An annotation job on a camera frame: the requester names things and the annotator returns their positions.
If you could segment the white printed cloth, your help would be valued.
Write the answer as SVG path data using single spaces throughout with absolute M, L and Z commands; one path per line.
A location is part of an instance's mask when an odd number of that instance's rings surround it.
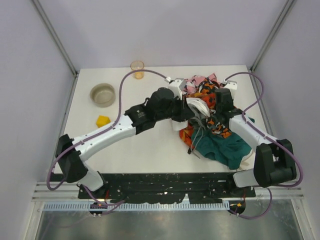
M 198 119 L 200 123 L 202 119 L 208 118 L 211 115 L 210 109 L 207 106 L 207 103 L 200 98 L 196 97 L 187 97 L 185 99 L 187 106 L 190 110 L 195 114 L 194 117 L 187 117 L 186 120 L 182 122 L 178 122 L 176 120 L 172 120 L 172 129 L 174 131 L 180 131 L 188 126 L 189 119 Z

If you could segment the black orange grey camo cloth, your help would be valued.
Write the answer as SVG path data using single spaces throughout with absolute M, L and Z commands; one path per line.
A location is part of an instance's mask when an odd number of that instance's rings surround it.
M 200 94 L 200 99 L 203 100 L 209 108 L 210 116 L 205 119 L 206 127 L 213 135 L 226 139 L 232 135 L 232 132 L 222 124 L 216 116 L 216 91 L 220 88 L 221 85 L 215 79 L 205 77 L 198 86 L 198 93 Z

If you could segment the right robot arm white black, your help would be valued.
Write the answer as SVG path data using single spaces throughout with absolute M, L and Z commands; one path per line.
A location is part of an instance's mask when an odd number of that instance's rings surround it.
M 279 140 L 255 127 L 243 111 L 234 106 L 229 89 L 218 89 L 215 94 L 218 121 L 241 137 L 255 153 L 253 168 L 233 174 L 235 185 L 267 188 L 294 180 L 297 170 L 291 142 Z

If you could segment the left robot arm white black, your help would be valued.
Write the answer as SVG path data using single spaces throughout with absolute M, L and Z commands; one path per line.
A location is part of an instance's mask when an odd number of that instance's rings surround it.
M 144 103 L 134 105 L 101 129 L 83 136 L 61 136 L 56 149 L 57 163 L 66 183 L 80 183 L 94 192 L 105 185 L 100 173 L 90 169 L 85 162 L 97 152 L 123 139 L 152 129 L 159 121 L 171 119 L 178 123 L 194 117 L 185 97 L 161 87 Z

